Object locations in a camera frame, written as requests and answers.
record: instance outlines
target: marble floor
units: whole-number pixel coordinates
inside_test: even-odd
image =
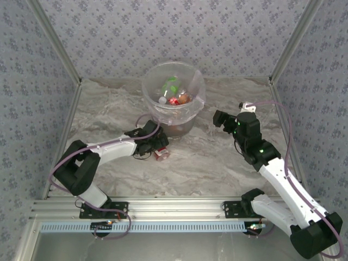
[[[109,196],[240,196],[253,188],[277,195],[235,151],[232,136],[213,125],[217,109],[235,115],[241,101],[271,100],[266,78],[206,79],[206,86],[204,109],[189,134],[170,139],[167,160],[157,162],[154,156],[116,159],[98,168],[96,184]],[[67,146],[77,139],[86,143],[115,139],[134,129],[144,113],[147,108],[139,80],[83,80]],[[275,107],[258,107],[256,113],[263,138],[285,155],[286,143]],[[61,193],[55,189],[50,192]]]

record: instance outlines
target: red can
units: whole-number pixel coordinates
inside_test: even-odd
[[[154,157],[157,161],[162,161],[166,158],[168,158],[170,155],[169,151],[166,147],[160,148],[159,150],[154,151]]]
[[[179,101],[175,97],[171,97],[168,101],[172,105],[180,105]]]

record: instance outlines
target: trash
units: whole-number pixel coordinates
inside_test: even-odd
[[[171,77],[175,77],[171,83],[179,84],[169,83],[163,88]],[[178,90],[171,90],[172,85]],[[167,97],[163,89],[168,90]],[[195,118],[206,101],[206,85],[202,73],[192,65],[168,61],[148,71],[142,80],[142,94],[152,117],[161,123],[164,133],[169,137],[178,137],[193,128]]]
[[[179,90],[180,84],[181,81],[178,79],[178,77],[173,76],[168,78],[165,84],[162,86],[163,96],[158,100],[158,102],[160,104],[166,104],[168,100],[170,104],[179,105],[175,95]]]
[[[153,155],[154,155],[154,157],[156,158],[157,161],[162,161],[162,160],[168,158],[170,153],[167,150],[167,148],[164,147],[164,148],[161,148],[159,150],[154,151]]]

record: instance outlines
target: plastic bottle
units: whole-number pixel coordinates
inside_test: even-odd
[[[162,86],[163,96],[158,100],[160,104],[166,104],[169,101],[170,104],[179,104],[175,98],[176,93],[179,90],[181,81],[176,77],[170,77]]]

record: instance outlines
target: white bottle cap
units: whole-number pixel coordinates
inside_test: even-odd
[[[162,96],[162,97],[158,100],[158,102],[159,102],[160,104],[162,104],[162,105],[165,105],[165,104],[167,103],[167,99],[166,99],[164,96]]]

